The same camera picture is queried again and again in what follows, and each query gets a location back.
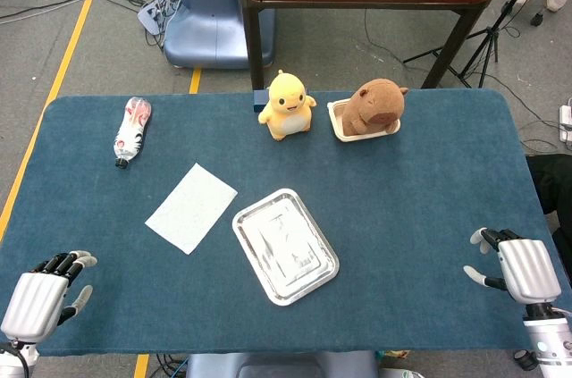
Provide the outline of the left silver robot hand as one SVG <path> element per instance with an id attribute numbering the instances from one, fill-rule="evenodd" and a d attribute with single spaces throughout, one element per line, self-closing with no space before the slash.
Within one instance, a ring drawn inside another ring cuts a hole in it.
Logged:
<path id="1" fill-rule="evenodd" d="M 97 258 L 84 250 L 59 253 L 23 273 L 18 280 L 0 331 L 10 341 L 37 344 L 46 340 L 55 328 L 78 315 L 87 305 L 93 287 L 85 286 L 68 306 L 68 289 Z"/>

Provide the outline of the white paper sheet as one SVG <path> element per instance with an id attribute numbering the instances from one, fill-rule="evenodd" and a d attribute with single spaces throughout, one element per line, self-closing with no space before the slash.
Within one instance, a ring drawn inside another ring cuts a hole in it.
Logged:
<path id="1" fill-rule="evenodd" d="M 238 192 L 195 163 L 145 225 L 190 255 Z"/>

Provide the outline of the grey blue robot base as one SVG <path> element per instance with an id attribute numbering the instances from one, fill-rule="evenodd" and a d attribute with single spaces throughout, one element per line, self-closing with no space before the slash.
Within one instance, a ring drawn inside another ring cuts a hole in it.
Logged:
<path id="1" fill-rule="evenodd" d="M 193 354 L 186 378 L 379 378 L 372 351 Z"/>

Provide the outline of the silver metal tray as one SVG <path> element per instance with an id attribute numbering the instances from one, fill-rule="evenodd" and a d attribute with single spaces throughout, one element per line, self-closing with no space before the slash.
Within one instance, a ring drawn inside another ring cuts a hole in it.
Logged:
<path id="1" fill-rule="evenodd" d="M 232 220 L 266 296 L 286 307 L 334 279 L 340 262 L 297 192 L 278 189 Z"/>

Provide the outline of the black seat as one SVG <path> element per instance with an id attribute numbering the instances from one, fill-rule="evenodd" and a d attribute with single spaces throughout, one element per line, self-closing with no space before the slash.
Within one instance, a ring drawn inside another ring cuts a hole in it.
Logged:
<path id="1" fill-rule="evenodd" d="M 572 218 L 572 155 L 530 155 L 526 162 L 543 212 Z"/>

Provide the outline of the black round knob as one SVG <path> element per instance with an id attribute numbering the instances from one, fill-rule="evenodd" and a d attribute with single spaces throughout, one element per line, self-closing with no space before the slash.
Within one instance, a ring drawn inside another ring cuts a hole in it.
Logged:
<path id="1" fill-rule="evenodd" d="M 513 352 L 513 360 L 524 371 L 533 371 L 538 366 L 534 352 L 520 349 Z"/>

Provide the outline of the blue felt table cloth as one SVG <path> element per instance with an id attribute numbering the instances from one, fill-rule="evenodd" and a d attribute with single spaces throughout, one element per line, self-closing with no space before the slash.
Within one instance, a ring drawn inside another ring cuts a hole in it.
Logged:
<path id="1" fill-rule="evenodd" d="M 248 94 L 152 96 L 143 148 L 125 168 L 113 142 L 125 97 L 61 97 L 45 111 L 0 243 L 0 321 L 22 273 L 58 253 L 97 264 L 69 290 L 85 309 L 40 345 L 88 353 L 523 349 L 523 307 L 464 273 L 501 276 L 470 243 L 481 228 L 552 243 L 504 97 L 412 90 L 400 130 L 340 142 L 315 93 L 309 132 L 275 141 Z M 190 254 L 145 225 L 195 164 L 237 192 Z M 269 300 L 231 222 L 289 188 L 340 260 L 295 303 Z"/>

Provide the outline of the white power strip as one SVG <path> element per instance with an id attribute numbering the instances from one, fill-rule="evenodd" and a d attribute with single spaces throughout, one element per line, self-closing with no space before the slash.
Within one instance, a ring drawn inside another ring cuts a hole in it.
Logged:
<path id="1" fill-rule="evenodd" d="M 572 106 L 562 105 L 559 108 L 559 140 L 572 144 Z"/>

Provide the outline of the plastic bottle red white label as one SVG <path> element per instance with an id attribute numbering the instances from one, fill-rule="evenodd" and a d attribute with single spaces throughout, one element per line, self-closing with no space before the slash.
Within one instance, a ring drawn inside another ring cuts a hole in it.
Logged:
<path id="1" fill-rule="evenodd" d="M 152 106 L 143 97 L 131 97 L 124 108 L 122 124 L 114 140 L 115 165 L 125 169 L 139 153 Z"/>

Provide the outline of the beige plastic container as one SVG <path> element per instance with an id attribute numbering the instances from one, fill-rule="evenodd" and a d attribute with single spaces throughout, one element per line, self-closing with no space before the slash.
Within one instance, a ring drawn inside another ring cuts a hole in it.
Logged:
<path id="1" fill-rule="evenodd" d="M 394 132 L 387 132 L 386 130 L 383 130 L 379 132 L 368 132 L 366 134 L 356 134 L 349 136 L 345 135 L 342 127 L 342 114 L 348 102 L 349 99 L 347 98 L 327 103 L 327 109 L 332 124 L 332 130 L 338 140 L 342 142 L 352 142 L 365 139 L 374 139 L 378 137 L 393 135 L 400 130 L 400 119 L 398 119 L 396 121 Z"/>

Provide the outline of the brown capybara plush toy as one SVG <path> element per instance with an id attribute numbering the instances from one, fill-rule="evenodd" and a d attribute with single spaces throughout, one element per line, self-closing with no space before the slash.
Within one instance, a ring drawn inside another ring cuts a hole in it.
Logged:
<path id="1" fill-rule="evenodd" d="M 362 85 L 350 98 L 342 114 L 346 136 L 386 132 L 392 134 L 405 110 L 408 88 L 392 80 L 374 79 Z"/>

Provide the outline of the black tripod stand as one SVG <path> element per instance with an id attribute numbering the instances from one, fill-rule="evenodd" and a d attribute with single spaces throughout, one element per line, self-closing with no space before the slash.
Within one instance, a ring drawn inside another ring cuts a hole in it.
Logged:
<path id="1" fill-rule="evenodd" d="M 521 4 L 521 7 L 524 7 L 527 1 L 528 0 L 524 0 L 524 2 Z M 508 0 L 502 6 L 500 16 L 492 26 L 478 30 L 477 32 L 471 33 L 466 37 L 466 39 L 470 39 L 484 36 L 484 39 L 461 71 L 457 71 L 450 64 L 447 65 L 446 69 L 452 73 L 465 87 L 471 88 L 471 85 L 467 82 L 467 79 L 473 73 L 475 73 L 475 70 L 478 68 L 479 64 L 482 63 L 483 66 L 480 72 L 478 83 L 478 87 L 481 88 L 484 84 L 484 78 L 487 74 L 487 67 L 491 56 L 493 55 L 494 61 L 496 63 L 498 62 L 498 38 L 501 31 L 507 29 L 509 24 L 518 15 L 519 10 L 517 10 L 517 12 L 513 14 L 508 21 L 504 21 L 512 13 L 512 9 L 516 4 L 517 0 Z"/>

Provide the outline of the yellow plush toy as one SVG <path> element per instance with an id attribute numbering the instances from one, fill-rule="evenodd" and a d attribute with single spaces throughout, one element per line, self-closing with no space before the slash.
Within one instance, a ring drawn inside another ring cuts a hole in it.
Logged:
<path id="1" fill-rule="evenodd" d="M 315 99 L 307 94 L 302 81 L 291 73 L 279 70 L 268 88 L 268 101 L 258 115 L 271 136 L 281 141 L 289 135 L 311 129 Z"/>

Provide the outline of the grey power strip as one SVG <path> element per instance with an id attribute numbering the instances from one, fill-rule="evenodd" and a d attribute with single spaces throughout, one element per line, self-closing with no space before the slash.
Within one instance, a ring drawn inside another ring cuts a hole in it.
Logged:
<path id="1" fill-rule="evenodd" d="M 167 21 L 174 15 L 178 0 L 151 0 L 138 12 L 138 20 L 145 30 L 158 36 L 164 33 Z"/>

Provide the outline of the blue grey machine base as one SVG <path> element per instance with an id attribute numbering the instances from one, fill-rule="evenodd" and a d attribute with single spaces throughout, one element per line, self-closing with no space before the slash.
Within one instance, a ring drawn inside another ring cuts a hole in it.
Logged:
<path id="1" fill-rule="evenodd" d="M 163 50 L 178 67 L 247 69 L 240 0 L 181 0 L 165 27 Z"/>

